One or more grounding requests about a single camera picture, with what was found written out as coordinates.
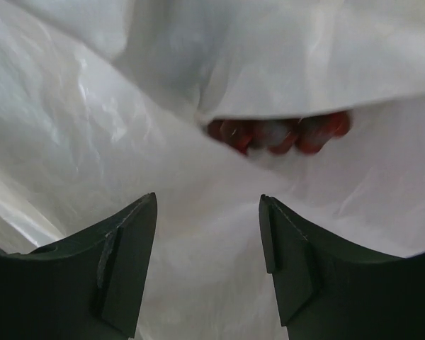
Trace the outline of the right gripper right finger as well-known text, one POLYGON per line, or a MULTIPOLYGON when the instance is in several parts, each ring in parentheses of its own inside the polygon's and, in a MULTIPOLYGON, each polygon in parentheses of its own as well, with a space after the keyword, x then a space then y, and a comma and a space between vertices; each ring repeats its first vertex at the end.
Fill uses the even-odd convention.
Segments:
POLYGON ((425 252, 402 258, 365 248, 267 195, 259 225, 290 339, 425 339, 425 252))

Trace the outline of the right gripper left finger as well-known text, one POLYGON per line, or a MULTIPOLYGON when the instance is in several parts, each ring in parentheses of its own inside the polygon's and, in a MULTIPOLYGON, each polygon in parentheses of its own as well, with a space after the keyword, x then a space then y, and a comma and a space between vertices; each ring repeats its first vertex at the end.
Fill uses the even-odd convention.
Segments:
POLYGON ((157 198, 29 254, 0 250, 0 339, 131 339, 157 223, 157 198))

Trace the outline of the dark red fake grapes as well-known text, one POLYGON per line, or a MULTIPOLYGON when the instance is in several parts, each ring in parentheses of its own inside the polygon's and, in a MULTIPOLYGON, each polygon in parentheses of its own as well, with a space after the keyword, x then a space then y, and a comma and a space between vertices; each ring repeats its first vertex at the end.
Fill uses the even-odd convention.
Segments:
POLYGON ((272 120, 219 119, 209 123, 205 131, 243 155, 263 149, 280 156, 292 148, 303 154, 316 154, 330 140, 346 135, 351 129, 351 113, 347 110, 307 118, 272 120))

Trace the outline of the white plastic bag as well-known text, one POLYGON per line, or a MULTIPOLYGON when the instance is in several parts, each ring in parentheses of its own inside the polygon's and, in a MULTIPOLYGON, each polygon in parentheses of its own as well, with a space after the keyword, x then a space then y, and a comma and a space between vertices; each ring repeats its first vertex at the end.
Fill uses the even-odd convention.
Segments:
POLYGON ((0 1, 0 247, 149 192, 140 339, 286 338, 263 194, 362 246, 425 251, 425 1, 0 1), (310 155, 205 131, 347 110, 310 155))

